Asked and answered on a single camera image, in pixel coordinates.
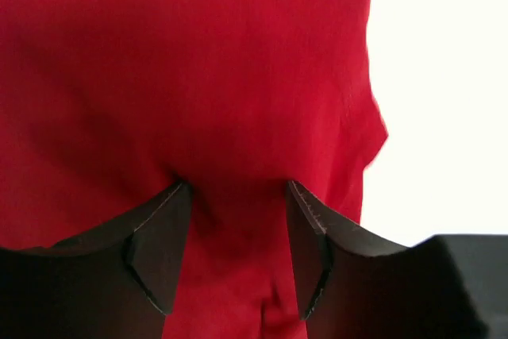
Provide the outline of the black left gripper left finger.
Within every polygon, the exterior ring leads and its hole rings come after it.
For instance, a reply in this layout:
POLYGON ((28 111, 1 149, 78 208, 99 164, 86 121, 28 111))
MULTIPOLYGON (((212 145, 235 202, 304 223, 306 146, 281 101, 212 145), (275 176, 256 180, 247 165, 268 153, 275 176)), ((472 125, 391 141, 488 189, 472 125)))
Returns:
POLYGON ((2 337, 161 337, 191 210, 190 186, 176 183, 52 247, 3 249, 2 337))

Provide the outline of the red t shirt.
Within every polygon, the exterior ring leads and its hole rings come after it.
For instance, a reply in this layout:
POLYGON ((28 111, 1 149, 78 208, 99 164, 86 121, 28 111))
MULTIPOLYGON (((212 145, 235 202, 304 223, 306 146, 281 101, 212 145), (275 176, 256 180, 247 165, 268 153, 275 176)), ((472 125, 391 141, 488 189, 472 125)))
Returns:
POLYGON ((1 0, 1 244, 48 246, 178 178, 166 338, 304 338, 286 182, 352 220, 387 132, 370 0, 1 0))

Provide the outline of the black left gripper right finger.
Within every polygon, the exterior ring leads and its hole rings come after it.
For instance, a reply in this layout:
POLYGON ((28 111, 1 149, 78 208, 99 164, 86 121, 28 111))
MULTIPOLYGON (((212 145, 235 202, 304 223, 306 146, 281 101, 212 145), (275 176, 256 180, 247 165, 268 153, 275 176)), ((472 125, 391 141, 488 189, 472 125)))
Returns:
POLYGON ((406 247, 287 185, 298 312, 311 338, 485 338, 457 261, 439 238, 406 247))

